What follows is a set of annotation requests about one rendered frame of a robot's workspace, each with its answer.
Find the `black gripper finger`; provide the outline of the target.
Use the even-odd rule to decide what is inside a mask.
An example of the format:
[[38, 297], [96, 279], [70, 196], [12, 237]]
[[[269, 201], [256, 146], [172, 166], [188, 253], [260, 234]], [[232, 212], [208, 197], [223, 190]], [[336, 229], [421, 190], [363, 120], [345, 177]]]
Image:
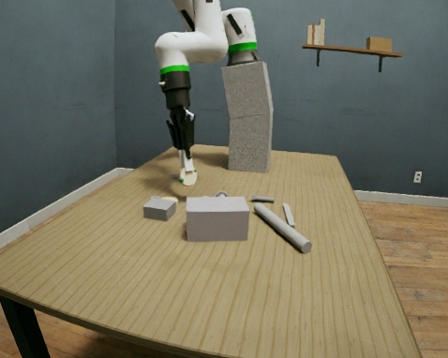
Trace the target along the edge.
[[[192, 157], [191, 157], [191, 146], [194, 146], [194, 122], [196, 118], [195, 113], [190, 113], [187, 110], [186, 114], [186, 124], [181, 124], [180, 113], [176, 114], [177, 124], [180, 128], [181, 142], [182, 142], [182, 150], [183, 160], [185, 166], [185, 172], [193, 170]], [[185, 141], [185, 127], [186, 127], [186, 141]]]
[[167, 120], [166, 123], [167, 123], [170, 133], [171, 133], [174, 149], [179, 150], [180, 166], [182, 168], [184, 166], [184, 161], [183, 161], [183, 156], [182, 156], [182, 150], [180, 149], [180, 148], [182, 148], [181, 138], [180, 138], [181, 135], [180, 135], [180, 128], [176, 125], [175, 114], [173, 114], [172, 118], [170, 118], [170, 120]]

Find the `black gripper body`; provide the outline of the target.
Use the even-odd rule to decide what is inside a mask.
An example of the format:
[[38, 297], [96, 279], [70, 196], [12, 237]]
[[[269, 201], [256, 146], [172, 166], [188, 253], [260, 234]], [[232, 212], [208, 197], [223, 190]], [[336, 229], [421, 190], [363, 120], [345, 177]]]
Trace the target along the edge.
[[171, 111], [170, 117], [172, 118], [172, 114], [180, 113], [181, 117], [181, 124], [186, 123], [186, 114], [187, 110], [189, 111], [190, 106], [190, 97], [189, 97], [189, 90], [187, 89], [178, 89], [178, 90], [172, 90], [165, 93], [166, 98], [166, 105], [167, 109]]

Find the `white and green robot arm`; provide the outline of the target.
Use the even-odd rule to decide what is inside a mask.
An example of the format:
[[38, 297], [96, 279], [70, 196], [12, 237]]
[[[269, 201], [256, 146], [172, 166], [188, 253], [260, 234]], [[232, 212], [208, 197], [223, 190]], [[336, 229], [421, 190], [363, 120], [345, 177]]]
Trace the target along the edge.
[[191, 89], [191, 63], [215, 63], [227, 52], [227, 67], [261, 61], [250, 10], [239, 7], [221, 12], [219, 0], [172, 1], [187, 33], [171, 32], [157, 40], [155, 54], [161, 79], [158, 85], [163, 94]]

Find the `grey flat bar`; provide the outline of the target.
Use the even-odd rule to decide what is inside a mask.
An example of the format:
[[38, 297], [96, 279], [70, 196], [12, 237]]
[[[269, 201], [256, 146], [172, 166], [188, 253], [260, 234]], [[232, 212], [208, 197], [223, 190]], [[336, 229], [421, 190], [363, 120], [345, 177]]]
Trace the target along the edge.
[[287, 219], [288, 224], [295, 229], [295, 224], [291, 215], [291, 210], [290, 207], [287, 203], [283, 203], [283, 209], [284, 209], [284, 213]]

